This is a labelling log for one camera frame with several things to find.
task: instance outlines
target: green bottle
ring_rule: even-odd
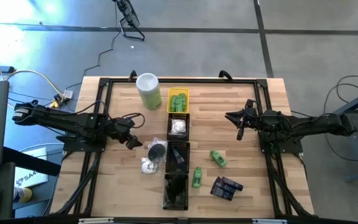
[[[220,167],[224,167],[227,164],[227,161],[223,159],[218,151],[211,150],[211,156]]]
[[[201,171],[201,167],[197,167],[194,170],[194,176],[193,176],[193,187],[200,188],[201,187],[201,176],[203,175]]]

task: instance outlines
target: black mesh basket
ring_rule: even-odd
[[[170,134],[172,129],[172,119],[182,119],[186,121],[186,132],[183,134]],[[167,140],[168,141],[189,141],[190,134],[190,114],[178,114],[178,113],[169,113],[168,115],[168,132]]]
[[[173,149],[176,150],[179,155],[185,160],[183,163],[179,164]],[[167,163],[165,164],[166,173],[179,173],[179,174],[188,174],[190,166],[190,143],[189,142],[168,142],[167,150]]]
[[[170,190],[170,186],[183,186],[183,190],[174,190],[174,194]],[[162,209],[164,210],[188,210],[189,203],[189,180],[186,174],[165,174],[165,186]]]

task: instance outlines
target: small box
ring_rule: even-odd
[[[185,94],[185,103],[183,107],[183,112],[171,112],[172,96],[179,96],[179,94]],[[189,89],[188,88],[169,88],[168,90],[168,103],[167,103],[167,112],[168,113],[177,113],[177,114],[187,114],[189,113]]]

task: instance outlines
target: yellow basket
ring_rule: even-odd
[[[180,93],[184,93],[186,95],[186,110],[185,110],[185,112],[171,112],[172,96],[179,95]],[[167,112],[168,113],[184,113],[184,114],[189,113],[189,89],[188,88],[169,88]]]

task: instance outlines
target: yellow cable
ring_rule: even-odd
[[[48,77],[46,77],[45,75],[39,73],[39,72],[36,72],[36,71],[33,71],[33,70],[19,70],[19,71],[16,71],[14,73],[11,73],[7,76],[4,77],[4,75],[2,74],[2,71],[1,71],[1,68],[0,68],[0,74],[1,74],[1,78],[2,78],[2,81],[7,81],[9,78],[11,78],[13,75],[17,74],[17,73],[20,73],[20,72],[32,72],[32,73],[35,73],[35,74],[38,74],[40,75],[41,77],[43,77],[44,79],[46,79],[46,81],[48,81],[48,83],[53,87],[53,89],[60,95],[63,96],[63,93],[61,93],[56,87],[55,85],[49,80]]]

